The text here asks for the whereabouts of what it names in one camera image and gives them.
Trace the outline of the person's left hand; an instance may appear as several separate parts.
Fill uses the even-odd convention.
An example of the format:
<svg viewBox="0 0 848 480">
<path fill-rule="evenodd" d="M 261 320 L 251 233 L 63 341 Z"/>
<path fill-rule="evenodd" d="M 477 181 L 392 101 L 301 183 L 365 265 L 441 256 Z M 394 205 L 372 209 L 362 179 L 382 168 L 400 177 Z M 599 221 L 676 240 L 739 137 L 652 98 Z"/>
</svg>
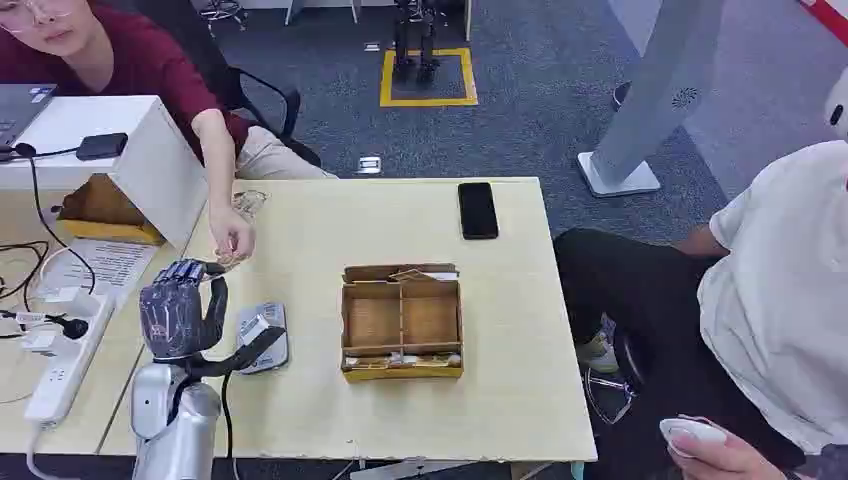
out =
<svg viewBox="0 0 848 480">
<path fill-rule="evenodd" d="M 243 260 L 253 254 L 254 227 L 232 206 L 212 205 L 208 217 L 220 259 Z"/>
<path fill-rule="evenodd" d="M 665 435 L 684 479 L 787 479 L 745 440 L 706 419 L 674 419 Z"/>
</svg>

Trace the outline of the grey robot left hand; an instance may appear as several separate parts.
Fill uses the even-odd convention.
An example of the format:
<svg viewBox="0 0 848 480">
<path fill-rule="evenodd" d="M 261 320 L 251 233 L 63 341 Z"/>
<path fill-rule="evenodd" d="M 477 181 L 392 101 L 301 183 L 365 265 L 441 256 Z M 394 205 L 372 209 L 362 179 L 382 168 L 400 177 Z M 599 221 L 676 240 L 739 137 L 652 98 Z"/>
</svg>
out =
<svg viewBox="0 0 848 480">
<path fill-rule="evenodd" d="M 228 302 L 224 274 L 219 263 L 182 259 L 141 289 L 141 330 L 155 359 L 190 357 L 221 340 Z"/>
</svg>

